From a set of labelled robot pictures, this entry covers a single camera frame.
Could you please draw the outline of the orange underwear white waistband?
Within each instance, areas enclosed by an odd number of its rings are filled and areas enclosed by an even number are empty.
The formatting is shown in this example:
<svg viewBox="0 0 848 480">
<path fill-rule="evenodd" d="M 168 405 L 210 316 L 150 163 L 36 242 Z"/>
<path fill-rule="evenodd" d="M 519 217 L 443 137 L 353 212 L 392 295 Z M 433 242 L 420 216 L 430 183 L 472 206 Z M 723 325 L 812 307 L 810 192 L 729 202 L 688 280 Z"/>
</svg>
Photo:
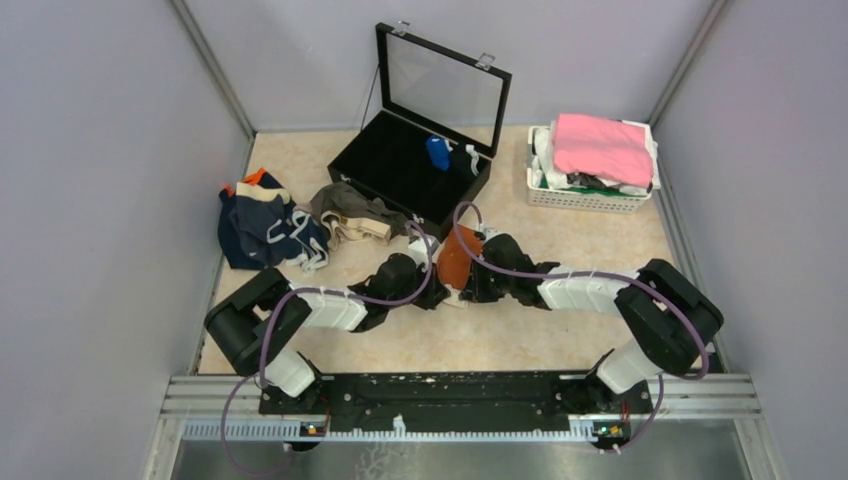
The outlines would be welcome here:
<svg viewBox="0 0 848 480">
<path fill-rule="evenodd" d="M 483 241 L 475 235 L 475 231 L 458 226 L 459 233 L 451 231 L 446 237 L 443 248 L 438 255 L 436 270 L 441 284 L 448 290 L 449 297 L 445 302 L 453 307 L 466 308 L 468 302 L 460 298 L 471 274 L 473 263 L 471 256 L 461 247 L 463 240 L 474 256 L 480 256 Z"/>
</svg>

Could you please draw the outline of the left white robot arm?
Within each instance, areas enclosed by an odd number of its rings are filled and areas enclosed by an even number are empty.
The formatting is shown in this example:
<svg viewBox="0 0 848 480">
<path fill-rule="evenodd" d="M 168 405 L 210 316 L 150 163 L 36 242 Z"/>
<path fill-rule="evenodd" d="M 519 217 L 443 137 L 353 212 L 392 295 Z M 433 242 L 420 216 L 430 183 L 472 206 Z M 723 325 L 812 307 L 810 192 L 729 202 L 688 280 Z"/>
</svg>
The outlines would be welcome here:
<svg viewBox="0 0 848 480">
<path fill-rule="evenodd" d="M 265 359 L 265 384 L 281 390 L 283 401 L 303 414 L 317 407 L 321 388 L 317 369 L 287 346 L 297 331 L 366 332 L 383 324 L 394 308 L 431 310 L 448 297 L 435 265 L 406 254 L 390 255 L 376 273 L 340 295 L 297 286 L 269 268 L 208 312 L 204 327 L 236 374 L 257 378 Z"/>
</svg>

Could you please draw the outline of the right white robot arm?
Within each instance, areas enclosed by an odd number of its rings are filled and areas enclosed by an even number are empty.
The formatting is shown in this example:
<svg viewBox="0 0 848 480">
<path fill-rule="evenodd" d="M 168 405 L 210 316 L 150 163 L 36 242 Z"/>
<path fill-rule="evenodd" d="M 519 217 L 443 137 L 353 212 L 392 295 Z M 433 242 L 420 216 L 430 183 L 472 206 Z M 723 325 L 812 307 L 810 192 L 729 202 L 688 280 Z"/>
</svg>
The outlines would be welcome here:
<svg viewBox="0 0 848 480">
<path fill-rule="evenodd" d="M 612 412 L 636 384 L 661 374 L 699 380 L 709 371 L 708 344 L 721 329 L 718 308 L 673 265 L 652 259 L 629 272 L 575 270 L 535 263 L 507 234 L 496 234 L 470 255 L 481 284 L 525 306 L 580 310 L 621 318 L 632 338 L 593 367 L 589 404 Z"/>
</svg>

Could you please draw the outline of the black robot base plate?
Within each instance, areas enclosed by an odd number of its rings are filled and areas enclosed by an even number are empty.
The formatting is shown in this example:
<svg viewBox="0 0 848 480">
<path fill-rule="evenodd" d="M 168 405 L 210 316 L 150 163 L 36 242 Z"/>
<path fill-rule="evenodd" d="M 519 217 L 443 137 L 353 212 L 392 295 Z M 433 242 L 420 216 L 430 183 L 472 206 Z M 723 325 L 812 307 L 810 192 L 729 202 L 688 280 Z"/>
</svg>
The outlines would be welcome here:
<svg viewBox="0 0 848 480">
<path fill-rule="evenodd" d="M 616 394 L 586 372 L 555 370 L 329 374 L 297 397 L 268 387 L 259 403 L 265 415 L 327 419 L 334 433 L 388 431 L 396 417 L 413 433 L 555 432 L 578 415 L 652 409 L 646 382 Z"/>
</svg>

